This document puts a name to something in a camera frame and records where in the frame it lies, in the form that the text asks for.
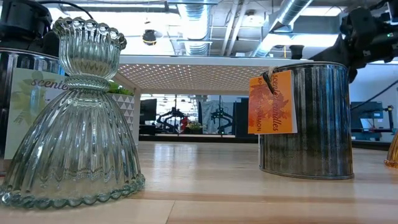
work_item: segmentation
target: white shelf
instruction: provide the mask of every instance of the white shelf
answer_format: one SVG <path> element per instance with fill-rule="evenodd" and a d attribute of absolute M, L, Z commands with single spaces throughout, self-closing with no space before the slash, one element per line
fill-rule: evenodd
<path fill-rule="evenodd" d="M 303 60 L 282 58 L 122 55 L 115 80 L 141 93 L 247 95 L 249 79 L 270 66 Z"/>

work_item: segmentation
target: glass vase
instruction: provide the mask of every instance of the glass vase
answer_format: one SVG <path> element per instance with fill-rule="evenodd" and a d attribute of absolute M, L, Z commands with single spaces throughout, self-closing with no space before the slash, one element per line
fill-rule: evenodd
<path fill-rule="evenodd" d="M 398 168 L 398 131 L 391 142 L 387 159 L 384 161 L 384 163 L 389 167 Z"/>
<path fill-rule="evenodd" d="M 122 33 L 90 19 L 53 27 L 69 89 L 39 114 L 0 188 L 1 203 L 45 209 L 91 205 L 144 186 L 129 126 L 106 91 L 126 47 Z"/>

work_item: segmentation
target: metal rim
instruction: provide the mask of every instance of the metal rim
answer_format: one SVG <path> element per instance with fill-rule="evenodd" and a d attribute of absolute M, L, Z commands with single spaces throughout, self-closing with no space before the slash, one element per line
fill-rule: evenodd
<path fill-rule="evenodd" d="M 306 66 L 306 65 L 337 65 L 337 66 L 341 66 L 341 67 L 347 69 L 347 67 L 345 65 L 336 63 L 336 62 L 302 62 L 302 63 L 294 63 L 291 65 L 284 65 L 281 67 L 277 67 L 276 70 L 284 69 L 284 68 L 291 68 L 291 67 L 300 67 L 300 66 Z"/>
<path fill-rule="evenodd" d="M 348 180 L 354 178 L 354 174 L 351 175 L 345 175 L 345 176 L 337 176 L 337 177 L 322 177 L 322 176 L 312 176 L 312 175 L 298 175 L 298 174 L 287 174 L 283 172 L 277 172 L 269 169 L 264 169 L 259 166 L 260 170 L 270 173 L 270 174 L 275 174 L 275 175 L 281 175 L 284 177 L 294 177 L 294 178 L 301 178 L 301 179 L 312 179 L 312 180 Z"/>
<path fill-rule="evenodd" d="M 30 51 L 30 50 L 10 49 L 10 48 L 5 48 L 5 47 L 0 47 L 0 52 L 23 53 L 23 54 L 35 55 L 38 57 L 46 57 L 49 59 L 55 59 L 55 60 L 59 59 L 58 57 L 54 57 L 54 56 L 42 54 L 42 53 L 37 53 L 37 52 Z"/>

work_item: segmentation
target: potted plant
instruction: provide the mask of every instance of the potted plant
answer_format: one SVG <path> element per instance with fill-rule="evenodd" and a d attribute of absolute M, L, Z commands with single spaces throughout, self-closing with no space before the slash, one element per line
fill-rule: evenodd
<path fill-rule="evenodd" d="M 116 82 L 109 82 L 109 84 L 111 85 L 111 88 L 108 91 L 108 95 L 119 105 L 119 108 L 123 112 L 123 115 L 129 124 L 129 128 L 132 131 L 134 93 L 125 89 Z"/>
<path fill-rule="evenodd" d="M 187 133 L 189 134 L 202 134 L 202 125 L 198 121 L 190 121 L 187 124 Z"/>

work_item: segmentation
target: scalloped glass rim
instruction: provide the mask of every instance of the scalloped glass rim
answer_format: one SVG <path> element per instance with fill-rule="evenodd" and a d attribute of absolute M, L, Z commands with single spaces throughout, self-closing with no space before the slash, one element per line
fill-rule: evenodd
<path fill-rule="evenodd" d="M 73 30 L 87 30 L 90 32 L 99 32 L 101 35 L 107 35 L 107 40 L 112 42 L 115 46 L 121 50 L 126 48 L 127 40 L 124 35 L 120 33 L 116 28 L 109 27 L 105 23 L 97 23 L 94 19 L 84 20 L 81 17 L 74 19 L 70 17 L 59 18 L 55 21 L 53 30 L 55 34 L 60 37 L 66 35 L 68 31 Z"/>

